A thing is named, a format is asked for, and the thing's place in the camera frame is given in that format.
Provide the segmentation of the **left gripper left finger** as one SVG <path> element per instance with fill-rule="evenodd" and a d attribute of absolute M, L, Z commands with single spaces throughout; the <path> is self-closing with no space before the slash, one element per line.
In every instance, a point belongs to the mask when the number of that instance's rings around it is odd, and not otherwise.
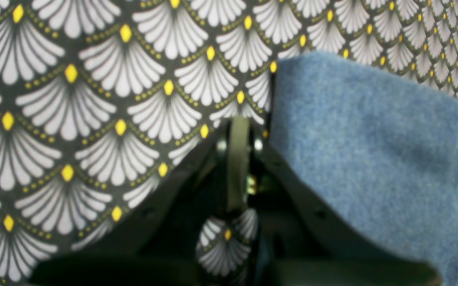
<path fill-rule="evenodd" d="M 239 120 L 225 119 L 157 189 L 75 259 L 193 257 L 202 224 L 239 214 Z"/>

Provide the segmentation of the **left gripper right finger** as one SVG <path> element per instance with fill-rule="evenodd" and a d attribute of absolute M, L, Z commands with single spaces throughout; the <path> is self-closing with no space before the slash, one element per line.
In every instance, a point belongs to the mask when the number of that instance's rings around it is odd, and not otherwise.
<path fill-rule="evenodd" d="M 314 193 L 260 134 L 239 118 L 240 192 L 256 212 L 253 252 L 299 259 L 392 259 Z"/>

